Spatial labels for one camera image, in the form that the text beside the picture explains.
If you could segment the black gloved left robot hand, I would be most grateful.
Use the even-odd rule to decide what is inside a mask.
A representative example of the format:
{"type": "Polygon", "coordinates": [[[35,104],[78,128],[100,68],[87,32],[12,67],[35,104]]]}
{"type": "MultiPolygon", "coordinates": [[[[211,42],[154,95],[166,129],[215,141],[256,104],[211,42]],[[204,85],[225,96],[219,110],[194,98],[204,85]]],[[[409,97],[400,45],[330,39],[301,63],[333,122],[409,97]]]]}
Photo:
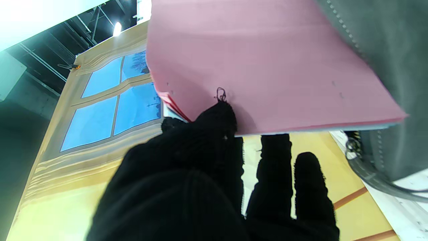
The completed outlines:
{"type": "Polygon", "coordinates": [[[261,136],[257,183],[242,215],[243,139],[227,102],[194,122],[165,118],[131,148],[101,197],[88,241],[338,241],[319,160],[291,167],[287,133],[261,136]]]}

